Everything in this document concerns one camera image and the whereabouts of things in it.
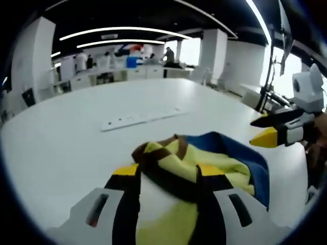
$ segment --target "white cabinet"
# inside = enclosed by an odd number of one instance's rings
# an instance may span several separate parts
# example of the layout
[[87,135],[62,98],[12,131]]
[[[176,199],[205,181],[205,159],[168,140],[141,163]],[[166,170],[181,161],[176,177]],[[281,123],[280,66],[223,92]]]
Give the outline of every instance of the white cabinet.
[[139,80],[145,78],[146,78],[146,69],[144,67],[127,70],[127,81]]
[[88,75],[74,77],[71,79],[71,89],[76,91],[82,88],[88,88],[91,86],[91,81]]
[[186,78],[190,77],[191,71],[188,69],[166,68],[167,78]]
[[162,66],[148,66],[147,79],[156,79],[164,77],[164,68]]

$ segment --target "window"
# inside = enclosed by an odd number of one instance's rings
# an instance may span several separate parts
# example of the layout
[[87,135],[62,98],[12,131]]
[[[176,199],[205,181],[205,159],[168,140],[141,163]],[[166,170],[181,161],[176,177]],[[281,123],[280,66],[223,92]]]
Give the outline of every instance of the window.
[[[272,85],[274,86],[274,91],[277,93],[284,95],[288,98],[293,98],[294,93],[293,93],[293,84],[292,84],[292,76],[294,73],[298,73],[302,71],[302,60],[301,58],[289,54],[286,62],[285,62],[285,71],[284,75],[280,77],[280,72],[281,72],[281,64],[280,62],[282,61],[284,51],[278,47],[274,47],[274,53],[273,53],[273,60],[276,58],[277,64],[275,64],[275,76],[274,76],[274,81]],[[264,71],[267,69],[266,66],[269,66],[269,56],[270,55],[270,47],[266,48],[265,50],[265,63],[263,67],[263,75]],[[271,69],[270,73],[270,81],[272,79],[273,75],[273,69]],[[260,81],[260,85],[265,84],[265,79],[266,79],[266,74],[262,76],[262,79]]]
[[180,62],[183,62],[187,65],[199,65],[200,49],[200,38],[183,40],[179,57]]
[[177,54],[177,41],[169,41],[165,43],[165,49],[163,51],[163,53],[166,53],[166,48],[170,47],[170,49],[174,52],[175,54],[175,58],[176,58],[176,54]]

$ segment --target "blue container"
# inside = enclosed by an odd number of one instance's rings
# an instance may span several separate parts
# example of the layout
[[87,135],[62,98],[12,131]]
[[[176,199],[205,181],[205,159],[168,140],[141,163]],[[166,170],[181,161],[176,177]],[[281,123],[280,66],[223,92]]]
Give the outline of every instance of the blue container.
[[136,68],[137,67],[137,57],[127,57],[126,59],[126,67],[127,68]]

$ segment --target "white table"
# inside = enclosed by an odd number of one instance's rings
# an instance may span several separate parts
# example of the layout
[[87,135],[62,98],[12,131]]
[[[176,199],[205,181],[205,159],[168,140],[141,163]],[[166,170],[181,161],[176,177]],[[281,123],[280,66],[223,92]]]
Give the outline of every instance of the white table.
[[[105,120],[176,106],[190,113],[101,132]],[[75,203],[95,187],[103,187],[117,167],[130,164],[132,151],[141,143],[174,133],[217,131],[250,146],[249,139],[261,131],[249,124],[257,116],[236,100],[185,79],[143,80],[91,87],[44,101],[7,122],[1,139],[13,186],[31,217],[45,229],[62,224]],[[269,165],[273,221],[295,224],[306,198],[303,147],[299,143],[288,148],[250,147]],[[174,203],[144,178],[142,188],[141,203],[146,203],[151,217]]]
[[260,86],[253,86],[248,84],[240,84],[242,88],[245,88],[246,91],[253,91],[257,94],[260,94],[261,87]]

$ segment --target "led light strip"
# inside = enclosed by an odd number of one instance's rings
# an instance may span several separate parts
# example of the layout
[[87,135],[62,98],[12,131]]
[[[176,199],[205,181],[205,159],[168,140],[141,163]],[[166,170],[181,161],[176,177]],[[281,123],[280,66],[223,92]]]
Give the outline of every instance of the led light strip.
[[261,25],[261,28],[264,31],[267,42],[270,46],[271,45],[271,37],[270,37],[269,31],[268,31],[268,28],[267,28],[267,25],[266,25],[264,19],[262,18],[259,10],[257,9],[256,5],[254,4],[254,2],[252,0],[246,0],[246,2],[249,5],[249,7],[251,8],[254,15],[256,16],[256,19],[259,21],[259,24]]
[[51,58],[52,57],[55,57],[55,56],[57,56],[57,55],[60,55],[61,54],[61,52],[56,52],[56,53],[54,53],[54,54],[51,54]]
[[119,39],[119,40],[107,40],[107,41],[100,41],[100,42],[90,42],[82,45],[78,45],[77,48],[80,47],[87,47],[97,44],[104,44],[104,43],[115,43],[115,42],[144,42],[144,43],[156,43],[156,44],[164,44],[165,42],[162,41],[155,41],[155,40],[142,40],[142,39]]
[[5,77],[4,81],[2,82],[2,85],[3,86],[5,84],[5,82],[7,81],[8,77]]
[[56,7],[56,6],[60,5],[60,4],[62,4],[62,3],[64,3],[64,2],[66,2],[66,1],[69,1],[69,0],[62,0],[62,1],[58,2],[58,3],[56,3],[56,4],[53,4],[52,6],[48,7],[48,8],[46,9],[46,11],[48,11],[48,10],[50,10],[50,9],[52,9],[52,8],[54,8],[54,7]]
[[226,31],[228,31],[230,34],[233,35],[233,39],[239,39],[238,36],[230,29],[228,28],[227,26],[225,26],[222,22],[220,22],[219,20],[217,20],[216,18],[214,18],[212,15],[208,14],[207,12],[203,11],[202,9],[199,9],[198,7],[195,7],[194,5],[192,4],[189,4],[183,0],[174,0],[175,2],[178,2],[180,4],[183,4],[185,6],[188,6],[196,11],[198,11],[199,13],[207,16],[208,18],[212,19],[214,22],[218,23],[219,25],[221,25],[223,28],[225,28]]
[[[187,29],[187,30],[184,30],[184,31],[180,31],[178,33],[179,34],[192,34],[192,33],[202,32],[202,31],[203,31],[202,28],[193,28],[193,29]],[[165,40],[165,39],[170,38],[170,37],[172,37],[172,35],[164,35],[164,36],[156,38],[155,40]]]
[[71,37],[76,37],[76,36],[80,36],[80,35],[84,35],[84,34],[92,33],[92,32],[119,31],[119,30],[135,30],[135,31],[158,32],[158,33],[164,33],[164,34],[168,34],[168,35],[172,35],[172,36],[176,36],[176,37],[182,37],[182,38],[185,38],[185,39],[192,39],[192,37],[189,37],[189,36],[186,36],[186,35],[182,35],[182,34],[175,33],[175,32],[169,32],[169,31],[154,29],[154,28],[145,28],[145,27],[107,27],[107,28],[97,28],[97,29],[92,29],[92,30],[88,30],[88,31],[73,33],[73,34],[70,34],[68,36],[61,37],[61,38],[59,38],[59,40],[62,41],[62,40],[66,40],[66,39],[71,38]]

